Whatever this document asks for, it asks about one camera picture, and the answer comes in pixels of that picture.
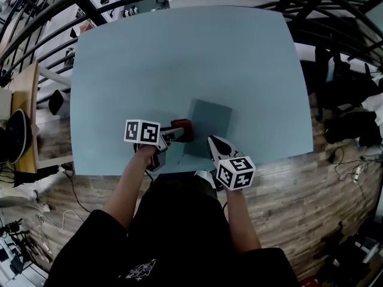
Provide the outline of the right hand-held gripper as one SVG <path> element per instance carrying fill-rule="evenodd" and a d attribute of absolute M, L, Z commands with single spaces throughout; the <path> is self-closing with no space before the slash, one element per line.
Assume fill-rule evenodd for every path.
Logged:
<path fill-rule="evenodd" d="M 211 160 L 218 164 L 217 181 L 228 190 L 241 190 L 251 186 L 256 167 L 249 156 L 243 157 L 244 154 L 234 144 L 216 135 L 208 137 L 208 146 Z"/>

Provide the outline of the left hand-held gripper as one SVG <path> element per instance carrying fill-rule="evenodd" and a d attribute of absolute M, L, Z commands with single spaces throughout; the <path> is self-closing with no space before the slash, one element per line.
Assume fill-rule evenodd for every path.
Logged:
<path fill-rule="evenodd" d="M 160 123 L 146 120 L 126 120 L 124 141 L 133 143 L 133 150 L 137 152 L 141 145 L 152 145 L 156 152 L 151 157 L 151 164 L 147 170 L 155 172 L 165 165 L 166 154 L 170 142 L 184 142 L 183 127 L 161 128 Z"/>

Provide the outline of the red-brown sponge block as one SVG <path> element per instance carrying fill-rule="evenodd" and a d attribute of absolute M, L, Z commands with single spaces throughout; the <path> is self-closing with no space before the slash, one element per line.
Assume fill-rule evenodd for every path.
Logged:
<path fill-rule="evenodd" d="M 172 120 L 171 127 L 173 129 L 183 129 L 183 134 L 175 135 L 175 142 L 189 143 L 194 139 L 192 122 L 188 119 Z"/>

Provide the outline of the grey-blue pad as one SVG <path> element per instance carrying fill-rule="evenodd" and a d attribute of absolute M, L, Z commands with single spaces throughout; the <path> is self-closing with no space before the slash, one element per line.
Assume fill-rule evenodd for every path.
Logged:
<path fill-rule="evenodd" d="M 208 137 L 224 138 L 227 134 L 232 108 L 193 99 L 188 119 L 193 128 L 193 141 L 184 145 L 184 153 L 195 157 L 210 158 Z"/>

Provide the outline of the person's right forearm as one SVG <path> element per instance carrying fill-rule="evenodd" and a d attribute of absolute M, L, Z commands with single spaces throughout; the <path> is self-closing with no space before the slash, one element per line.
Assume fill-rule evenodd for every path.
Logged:
<path fill-rule="evenodd" d="M 230 236 L 234 248 L 245 253 L 261 248 L 241 190 L 226 191 Z"/>

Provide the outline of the person's left forearm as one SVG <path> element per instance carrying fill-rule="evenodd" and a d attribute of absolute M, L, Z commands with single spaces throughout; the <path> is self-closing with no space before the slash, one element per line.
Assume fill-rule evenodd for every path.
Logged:
<path fill-rule="evenodd" d="M 135 154 L 102 208 L 104 212 L 111 215 L 125 229 L 128 229 L 133 219 L 139 190 L 149 164 L 150 157 Z"/>

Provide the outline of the person's left hand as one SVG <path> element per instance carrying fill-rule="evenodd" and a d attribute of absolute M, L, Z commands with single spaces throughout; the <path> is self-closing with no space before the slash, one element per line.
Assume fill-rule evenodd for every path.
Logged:
<path fill-rule="evenodd" d="M 135 161 L 143 164 L 144 167 L 151 165 L 151 158 L 155 154 L 156 148 L 153 145 L 140 145 L 134 155 Z"/>

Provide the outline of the person's white shoe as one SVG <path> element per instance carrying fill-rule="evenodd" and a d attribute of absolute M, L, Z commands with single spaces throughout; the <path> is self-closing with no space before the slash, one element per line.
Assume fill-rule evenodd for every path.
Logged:
<path fill-rule="evenodd" d="M 195 176 L 198 176 L 204 180 L 206 180 L 207 182 L 210 183 L 210 185 L 212 186 L 213 189 L 216 189 L 216 186 L 215 186 L 215 182 L 214 182 L 214 179 L 212 177 L 212 174 L 207 171 L 207 170 L 198 170 L 195 172 L 194 174 Z"/>

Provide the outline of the person's dark olive trousers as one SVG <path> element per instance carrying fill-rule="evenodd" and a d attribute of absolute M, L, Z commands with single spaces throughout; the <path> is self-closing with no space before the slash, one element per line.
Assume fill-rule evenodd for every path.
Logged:
<path fill-rule="evenodd" d="M 217 190 L 205 178 L 195 172 L 160 174 L 150 185 L 149 191 L 181 191 L 185 193 L 204 194 L 217 199 Z"/>

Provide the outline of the person's black t-shirt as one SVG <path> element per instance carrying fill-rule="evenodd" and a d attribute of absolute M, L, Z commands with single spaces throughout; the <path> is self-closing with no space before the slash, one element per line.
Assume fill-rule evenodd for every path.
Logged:
<path fill-rule="evenodd" d="M 300 287 L 279 248 L 237 253 L 221 204 L 150 191 L 129 228 L 94 210 L 56 257 L 44 287 Z"/>

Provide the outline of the grey waste bin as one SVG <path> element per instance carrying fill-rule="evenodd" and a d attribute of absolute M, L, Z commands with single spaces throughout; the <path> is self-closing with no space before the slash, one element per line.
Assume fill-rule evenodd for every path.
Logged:
<path fill-rule="evenodd" d="M 70 115 L 70 99 L 69 93 L 55 90 L 48 101 L 48 108 L 52 115 L 68 117 Z"/>

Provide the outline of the black desk chair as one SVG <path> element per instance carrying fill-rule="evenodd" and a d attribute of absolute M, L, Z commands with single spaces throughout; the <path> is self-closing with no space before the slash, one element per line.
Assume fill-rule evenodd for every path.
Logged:
<path fill-rule="evenodd" d="M 368 64 L 364 73 L 353 75 L 351 65 L 341 60 L 340 52 L 327 51 L 323 47 L 315 48 L 315 65 L 312 87 L 318 105 L 317 121 L 323 119 L 323 110 L 332 111 L 335 115 L 344 113 L 339 107 L 360 106 L 368 97 L 383 92 L 383 83 L 376 83 L 370 73 Z"/>

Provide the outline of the light wooden desk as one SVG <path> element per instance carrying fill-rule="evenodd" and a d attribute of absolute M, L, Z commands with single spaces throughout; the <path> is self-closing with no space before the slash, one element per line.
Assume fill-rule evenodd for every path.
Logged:
<path fill-rule="evenodd" d="M 37 173 L 37 134 L 36 105 L 38 91 L 39 68 L 37 62 L 29 65 L 10 82 L 9 90 L 13 92 L 11 114 L 22 109 L 29 118 L 31 143 L 24 154 L 15 163 L 16 170 L 23 173 Z"/>

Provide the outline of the black floor equipment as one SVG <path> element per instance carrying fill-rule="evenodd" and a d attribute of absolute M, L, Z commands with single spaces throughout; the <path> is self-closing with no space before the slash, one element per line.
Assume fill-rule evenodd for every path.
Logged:
<path fill-rule="evenodd" d="M 330 251 L 316 279 L 332 287 L 356 287 L 370 273 L 370 261 L 383 247 L 383 224 L 364 223 L 357 234 Z"/>

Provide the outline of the white block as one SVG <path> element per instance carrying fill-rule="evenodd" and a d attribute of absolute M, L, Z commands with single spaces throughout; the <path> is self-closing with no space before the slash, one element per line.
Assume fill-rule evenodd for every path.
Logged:
<path fill-rule="evenodd" d="M 11 114 L 12 91 L 0 88 L 0 121 L 9 119 Z"/>

